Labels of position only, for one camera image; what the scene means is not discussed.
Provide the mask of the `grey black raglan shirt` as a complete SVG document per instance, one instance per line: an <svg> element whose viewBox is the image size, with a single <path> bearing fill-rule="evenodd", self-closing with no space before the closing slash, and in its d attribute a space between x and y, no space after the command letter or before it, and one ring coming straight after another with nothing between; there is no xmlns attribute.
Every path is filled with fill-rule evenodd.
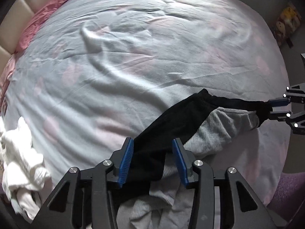
<svg viewBox="0 0 305 229"><path fill-rule="evenodd" d="M179 138L198 159L216 154L272 111L268 102L217 97L201 90L167 109L134 139L119 228L187 228L194 192L182 186L172 156Z"/></svg>

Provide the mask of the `cream white blanket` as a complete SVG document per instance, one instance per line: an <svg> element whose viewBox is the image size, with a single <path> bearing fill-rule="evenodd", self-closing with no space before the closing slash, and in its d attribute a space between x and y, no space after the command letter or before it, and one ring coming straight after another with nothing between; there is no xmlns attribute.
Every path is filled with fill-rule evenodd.
<svg viewBox="0 0 305 229"><path fill-rule="evenodd" d="M6 130L1 121L2 188L15 213L28 222L40 210L39 192L51 179L43 161L43 154L33 148L31 131L23 117L12 130Z"/></svg>

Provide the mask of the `colourful plush toy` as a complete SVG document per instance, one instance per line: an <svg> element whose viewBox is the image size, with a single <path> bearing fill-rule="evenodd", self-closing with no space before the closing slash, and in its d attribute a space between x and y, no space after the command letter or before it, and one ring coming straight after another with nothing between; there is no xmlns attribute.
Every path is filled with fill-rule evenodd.
<svg viewBox="0 0 305 229"><path fill-rule="evenodd" d="M293 46L290 37L300 27L301 21L302 17L300 13L296 7L289 2L272 27L272 33L278 46L281 46L285 42L287 42L290 47Z"/></svg>

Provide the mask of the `white pink bed sheet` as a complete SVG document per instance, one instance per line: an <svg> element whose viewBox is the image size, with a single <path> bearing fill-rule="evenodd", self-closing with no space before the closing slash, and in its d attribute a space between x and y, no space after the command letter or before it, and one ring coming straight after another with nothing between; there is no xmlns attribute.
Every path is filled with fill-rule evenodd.
<svg viewBox="0 0 305 229"><path fill-rule="evenodd" d="M12 130L23 117L43 154L51 179L42 205L71 167L110 159L201 90L268 102L289 83L271 30L240 0L68 0L13 54L1 121ZM266 207L289 139L288 126L268 116L199 160L214 172L236 168Z"/></svg>

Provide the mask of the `left pink pillow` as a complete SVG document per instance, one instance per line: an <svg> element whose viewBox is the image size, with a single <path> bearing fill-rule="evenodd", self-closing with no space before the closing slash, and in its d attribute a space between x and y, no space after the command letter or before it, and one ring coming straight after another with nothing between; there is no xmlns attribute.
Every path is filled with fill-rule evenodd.
<svg viewBox="0 0 305 229"><path fill-rule="evenodd" d="M15 70L16 55L13 54L8 60L1 74L1 115L5 115L7 111L7 100L5 98L11 77Z"/></svg>

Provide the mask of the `pink pillow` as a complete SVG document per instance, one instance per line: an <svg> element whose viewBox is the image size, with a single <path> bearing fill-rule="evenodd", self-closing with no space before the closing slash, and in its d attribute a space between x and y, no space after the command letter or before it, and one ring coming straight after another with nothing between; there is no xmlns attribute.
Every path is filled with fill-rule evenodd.
<svg viewBox="0 0 305 229"><path fill-rule="evenodd" d="M53 13L55 13L67 1L68 0L49 0L46 5L38 10L22 32L15 52L18 53L25 51L44 22L46 22L51 15L53 15Z"/></svg>
<svg viewBox="0 0 305 229"><path fill-rule="evenodd" d="M7 100L5 98L11 77L15 70L16 55L13 54L8 60L1 74L1 115L5 115L7 111Z"/></svg>

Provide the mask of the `beige padded headboard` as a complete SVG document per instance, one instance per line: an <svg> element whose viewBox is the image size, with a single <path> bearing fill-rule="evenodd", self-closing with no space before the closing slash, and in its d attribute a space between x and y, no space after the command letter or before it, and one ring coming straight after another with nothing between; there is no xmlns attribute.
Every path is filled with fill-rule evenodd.
<svg viewBox="0 0 305 229"><path fill-rule="evenodd" d="M1 70L15 52L19 38L34 14L48 0L15 0L1 22Z"/></svg>

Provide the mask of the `right pink pillow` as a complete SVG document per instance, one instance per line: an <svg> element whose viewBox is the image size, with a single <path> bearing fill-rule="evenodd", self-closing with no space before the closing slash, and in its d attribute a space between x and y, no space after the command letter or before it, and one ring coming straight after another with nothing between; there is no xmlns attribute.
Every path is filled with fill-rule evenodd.
<svg viewBox="0 0 305 229"><path fill-rule="evenodd" d="M25 51L44 22L46 22L51 15L53 15L53 13L55 13L67 1L68 0L49 0L46 5L38 10L22 32L15 52L18 53Z"/></svg>

